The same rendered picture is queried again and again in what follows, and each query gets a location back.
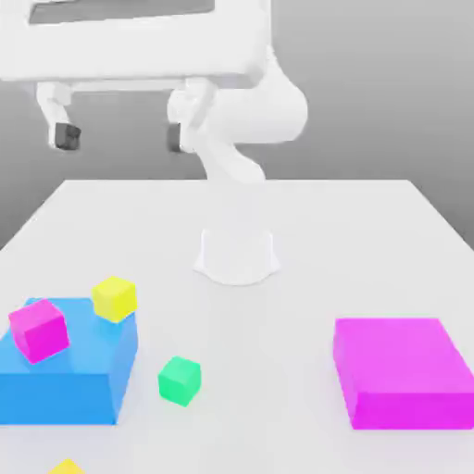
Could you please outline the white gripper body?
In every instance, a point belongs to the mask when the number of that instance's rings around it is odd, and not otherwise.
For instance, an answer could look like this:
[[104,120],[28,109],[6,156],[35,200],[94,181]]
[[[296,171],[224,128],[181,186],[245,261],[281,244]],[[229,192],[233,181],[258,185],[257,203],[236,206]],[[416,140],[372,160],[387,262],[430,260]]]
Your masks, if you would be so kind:
[[269,0],[216,0],[205,14],[31,25],[31,0],[0,0],[0,79],[208,79],[252,88],[268,68]]

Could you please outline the small yellow cube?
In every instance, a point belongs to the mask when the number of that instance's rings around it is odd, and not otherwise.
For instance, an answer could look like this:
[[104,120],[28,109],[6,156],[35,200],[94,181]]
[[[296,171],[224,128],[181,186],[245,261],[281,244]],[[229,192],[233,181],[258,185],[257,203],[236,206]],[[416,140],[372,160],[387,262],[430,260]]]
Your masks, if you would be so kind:
[[113,323],[120,323],[138,307],[136,286],[119,277],[109,277],[92,288],[94,313]]
[[72,459],[66,458],[50,469],[47,474],[85,474],[85,471]]

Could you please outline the small magenta cube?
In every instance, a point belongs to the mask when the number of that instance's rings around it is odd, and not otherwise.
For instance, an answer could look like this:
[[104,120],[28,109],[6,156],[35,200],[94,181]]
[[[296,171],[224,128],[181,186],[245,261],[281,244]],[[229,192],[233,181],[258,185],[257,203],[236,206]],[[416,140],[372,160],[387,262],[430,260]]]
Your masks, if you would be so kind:
[[8,320],[15,345],[31,364],[69,348],[64,314],[47,299],[10,313]]

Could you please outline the small green cube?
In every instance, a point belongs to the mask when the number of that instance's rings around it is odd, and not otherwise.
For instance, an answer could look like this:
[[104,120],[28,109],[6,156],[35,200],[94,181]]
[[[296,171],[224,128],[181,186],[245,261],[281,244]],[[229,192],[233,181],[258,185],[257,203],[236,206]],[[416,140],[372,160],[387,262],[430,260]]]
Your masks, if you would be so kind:
[[161,397],[187,406],[199,392],[202,383],[201,366],[180,356],[173,356],[157,375]]

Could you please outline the large blue box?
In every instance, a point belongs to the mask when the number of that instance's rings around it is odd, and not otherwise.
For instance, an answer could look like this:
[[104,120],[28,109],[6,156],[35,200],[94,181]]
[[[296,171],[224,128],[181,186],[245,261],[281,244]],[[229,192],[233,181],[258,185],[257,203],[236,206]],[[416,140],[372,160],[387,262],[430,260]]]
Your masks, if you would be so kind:
[[54,298],[70,346],[37,364],[0,337],[1,425],[114,425],[138,349],[136,317],[113,323],[89,298]]

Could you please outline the large magenta box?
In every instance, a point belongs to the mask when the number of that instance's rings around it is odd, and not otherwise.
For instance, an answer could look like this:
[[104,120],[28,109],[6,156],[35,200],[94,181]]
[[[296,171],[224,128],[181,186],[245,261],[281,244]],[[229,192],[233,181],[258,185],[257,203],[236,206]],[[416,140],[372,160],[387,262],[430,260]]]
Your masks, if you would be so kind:
[[332,355],[353,429],[474,429],[474,373],[437,318],[338,318]]

